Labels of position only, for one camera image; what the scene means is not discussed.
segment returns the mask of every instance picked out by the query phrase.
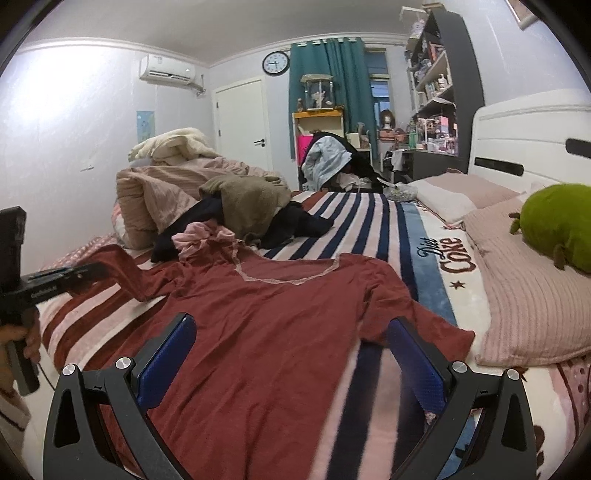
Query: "window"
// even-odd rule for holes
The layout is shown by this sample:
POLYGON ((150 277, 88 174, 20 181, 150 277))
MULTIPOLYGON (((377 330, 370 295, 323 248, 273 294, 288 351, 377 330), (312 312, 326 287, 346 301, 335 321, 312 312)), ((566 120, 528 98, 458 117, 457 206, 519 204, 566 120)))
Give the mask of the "window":
POLYGON ((388 62, 386 61, 386 51, 379 49, 369 49, 365 51, 365 63, 368 67, 371 92, 374 97, 375 122, 379 124, 379 113, 390 108, 390 90, 388 73, 388 62))
POLYGON ((374 113, 375 122, 379 127, 379 113, 388 109, 390 110, 390 91, 387 80, 370 80, 371 93, 374 97, 374 113))

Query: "poster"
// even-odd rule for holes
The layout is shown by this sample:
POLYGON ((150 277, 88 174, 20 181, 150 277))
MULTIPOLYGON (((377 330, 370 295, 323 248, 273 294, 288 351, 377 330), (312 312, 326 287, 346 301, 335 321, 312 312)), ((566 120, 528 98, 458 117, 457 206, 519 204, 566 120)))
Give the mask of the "poster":
POLYGON ((137 111, 138 143, 156 136, 154 112, 137 111))

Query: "pink box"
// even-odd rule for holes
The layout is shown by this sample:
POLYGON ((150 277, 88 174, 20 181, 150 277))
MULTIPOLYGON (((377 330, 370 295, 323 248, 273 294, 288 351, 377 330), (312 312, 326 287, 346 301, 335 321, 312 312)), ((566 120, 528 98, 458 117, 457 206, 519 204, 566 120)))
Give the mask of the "pink box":
POLYGON ((298 164, 298 166, 301 166, 304 163, 304 160, 306 159, 304 156, 306 154, 306 149, 308 149, 308 146, 312 142, 313 138, 314 138, 314 135, 300 135, 297 138, 297 164, 298 164))

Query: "pink cloth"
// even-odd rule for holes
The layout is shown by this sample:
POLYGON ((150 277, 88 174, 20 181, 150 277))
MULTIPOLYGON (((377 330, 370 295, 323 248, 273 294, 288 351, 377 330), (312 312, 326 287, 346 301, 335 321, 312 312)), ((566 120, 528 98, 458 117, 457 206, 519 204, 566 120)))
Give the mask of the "pink cloth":
POLYGON ((314 135, 300 135, 297 138, 297 164, 302 165, 306 159, 306 149, 312 143, 314 135))
POLYGON ((199 251, 208 239, 234 240, 234 233, 215 220, 190 223, 184 233, 173 235, 174 246, 179 250, 179 259, 185 261, 199 251))

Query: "air conditioner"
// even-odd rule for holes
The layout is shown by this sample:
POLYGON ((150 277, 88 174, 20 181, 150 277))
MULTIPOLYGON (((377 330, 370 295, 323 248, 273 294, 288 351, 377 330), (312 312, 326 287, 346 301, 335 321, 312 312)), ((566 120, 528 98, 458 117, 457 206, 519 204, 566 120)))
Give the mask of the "air conditioner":
POLYGON ((184 61, 150 54, 139 63, 139 78, 151 82, 190 85, 195 81, 195 66, 184 61))

